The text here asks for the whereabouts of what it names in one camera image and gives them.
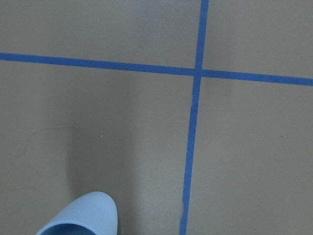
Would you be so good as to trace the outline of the light blue plastic cup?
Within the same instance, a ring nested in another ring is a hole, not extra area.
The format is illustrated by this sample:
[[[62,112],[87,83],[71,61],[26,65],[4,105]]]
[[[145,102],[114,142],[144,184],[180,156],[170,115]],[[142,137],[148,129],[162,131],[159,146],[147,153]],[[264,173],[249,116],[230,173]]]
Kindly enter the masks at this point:
[[[114,200],[99,191],[74,200],[52,218],[39,235],[115,235],[118,228]]]

